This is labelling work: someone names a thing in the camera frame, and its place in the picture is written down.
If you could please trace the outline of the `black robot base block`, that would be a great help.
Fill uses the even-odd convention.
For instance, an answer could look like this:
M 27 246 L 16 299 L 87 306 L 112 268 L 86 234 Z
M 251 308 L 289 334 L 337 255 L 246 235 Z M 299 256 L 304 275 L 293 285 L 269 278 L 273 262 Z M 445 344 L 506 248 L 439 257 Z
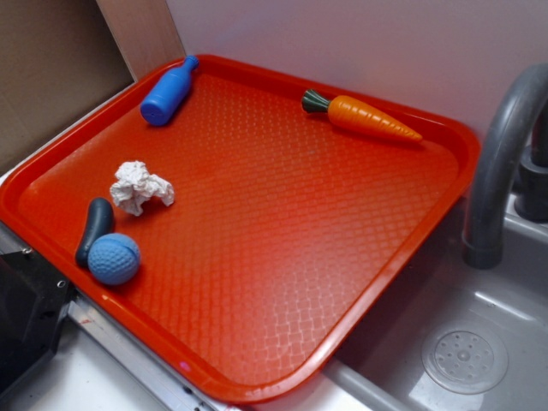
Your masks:
M 31 248 L 1 256 L 1 397 L 57 353 L 74 294 L 71 282 Z

